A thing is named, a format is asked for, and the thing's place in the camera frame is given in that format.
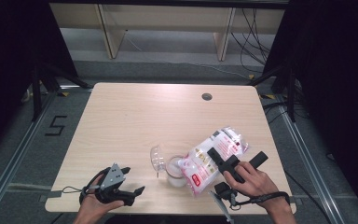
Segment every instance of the wrist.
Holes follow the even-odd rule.
[[[77,213],[74,224],[95,224],[103,214]]]
[[[274,223],[291,223],[287,220],[293,217],[292,208],[283,197],[270,199],[260,205],[266,209]]]

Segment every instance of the black strap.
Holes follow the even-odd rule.
[[[100,175],[106,175],[110,170],[110,167],[107,167],[104,170],[101,170],[100,173],[98,173],[96,176],[94,176],[91,181],[88,183],[88,185],[86,187],[83,187],[83,189],[81,190],[80,196],[79,196],[79,202],[80,204],[83,202],[84,197],[86,197],[86,195],[88,194],[87,191],[89,190],[92,182],[94,182],[95,179],[97,179],[98,176]]]
[[[264,195],[260,195],[257,197],[252,197],[249,201],[246,201],[246,202],[242,202],[242,203],[234,202],[235,204],[231,203],[231,206],[244,205],[247,203],[263,203],[266,200],[278,198],[278,197],[284,197],[284,199],[290,205],[289,195],[284,191],[278,191],[278,192],[274,192],[274,193],[270,193],[270,194],[264,194]]]

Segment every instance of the cable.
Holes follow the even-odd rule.
[[[141,48],[139,48],[138,46],[136,46],[128,37],[125,36],[125,38],[126,38],[134,47],[136,47],[140,52],[144,52]],[[244,77],[245,79],[250,80],[250,78],[248,78],[247,76],[244,76],[244,75],[242,75],[242,74],[224,71],[224,70],[221,70],[221,69],[219,69],[219,68],[216,68],[216,67],[213,67],[213,66],[210,66],[210,65],[199,64],[199,63],[174,63],[174,62],[168,62],[168,61],[164,61],[164,60],[151,59],[151,58],[148,58],[148,57],[146,57],[146,56],[144,56],[144,55],[143,55],[143,57],[145,57],[145,58],[146,58],[147,60],[149,60],[149,61],[157,62],[157,63],[190,64],[190,65],[195,65],[195,66],[200,66],[200,67],[212,68],[212,69],[214,69],[214,70],[216,70],[216,71],[218,71],[218,72],[227,73],[227,74],[231,74],[231,75],[236,75],[236,76]]]
[[[281,114],[279,114],[278,116],[276,116],[274,119],[272,119],[271,121],[268,122],[268,124],[271,124],[275,119],[277,119],[279,116],[281,116],[282,114],[287,113],[286,111],[283,111]]]
[[[307,192],[307,190],[302,185],[300,185],[300,183],[298,183],[292,175],[290,175],[285,169],[283,169],[283,170],[307,194],[307,196],[316,204],[316,206],[319,208],[319,210],[321,210],[322,214],[326,218],[327,222],[329,224],[331,224],[330,218],[327,216],[324,209],[318,204],[318,202],[316,202],[316,200],[310,195],[310,193]]]
[[[74,190],[73,191],[65,191],[66,189],[74,189]],[[76,189],[71,186],[66,186],[65,188],[62,189],[62,193],[78,193],[78,192],[81,192],[81,189]]]
[[[275,107],[275,106],[278,106],[278,105],[286,105],[287,104],[287,101],[285,102],[279,102],[279,103],[272,103],[272,104],[269,104],[269,105],[263,105],[263,109],[268,109],[268,108],[272,108],[272,107]]]
[[[55,217],[50,224],[54,224],[61,216],[63,215],[63,213],[60,213],[57,217]]]
[[[269,111],[270,111],[271,109],[272,109],[272,107],[270,107],[270,108],[268,109],[268,111],[264,113],[264,115],[267,116],[267,114],[269,113]]]
[[[266,54],[265,54],[265,51],[269,52],[269,49],[260,43],[260,39],[258,38],[258,32],[257,32],[257,23],[256,23],[256,21],[255,21],[257,9],[254,8],[254,9],[253,9],[253,12],[254,12],[254,16],[253,16],[253,19],[254,19],[254,20],[253,20],[252,25],[251,25],[250,22],[249,22],[249,20],[248,20],[248,18],[246,17],[246,14],[245,14],[244,9],[242,9],[243,17],[245,18],[246,23],[248,23],[248,27],[249,27],[249,34],[248,34],[248,36],[249,36],[250,34],[252,34],[252,36],[254,37],[254,39],[255,39],[255,41],[256,41],[256,43],[257,43],[257,45],[258,45],[259,47],[256,47],[256,46],[252,45],[250,42],[248,42],[248,43],[249,43],[251,46],[255,47],[256,49],[259,49],[261,55],[263,56],[264,61],[266,61],[266,60],[267,60],[267,56],[266,56]]]
[[[250,72],[261,73],[261,72],[258,72],[258,71],[251,70],[251,69],[247,68],[247,67],[243,64],[243,61],[242,61],[243,51],[246,51],[246,52],[248,53],[248,55],[249,55],[250,57],[252,57],[253,59],[255,59],[257,62],[259,62],[259,63],[261,63],[261,64],[263,64],[263,65],[264,65],[265,63],[263,63],[260,59],[258,59],[256,56],[254,56],[254,54],[253,54],[252,52],[250,52],[250,51],[245,47],[245,44],[246,44],[246,43],[245,43],[244,45],[242,45],[242,44],[240,43],[240,41],[238,41],[237,37],[235,37],[235,35],[234,35],[233,33],[231,33],[231,35],[232,35],[232,37],[234,37],[235,41],[236,41],[236,42],[238,43],[238,45],[240,45],[240,47],[241,47],[240,60],[241,60],[241,65],[242,65],[242,67],[243,67],[244,69],[250,71]]]
[[[302,119],[310,119],[310,116],[308,116],[308,115],[307,115],[307,116],[300,115],[300,114],[297,113],[297,111],[307,111],[307,109],[305,109],[305,108],[295,109],[295,114],[296,114],[297,116],[301,117]]]

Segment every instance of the hole in table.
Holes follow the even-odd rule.
[[[210,100],[212,100],[212,95],[210,93],[203,93],[202,99],[204,99],[206,101],[210,101]]]

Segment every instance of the red logo on bag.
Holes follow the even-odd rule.
[[[197,175],[192,175],[191,178],[193,179],[193,182],[196,184],[197,187],[201,184]]]

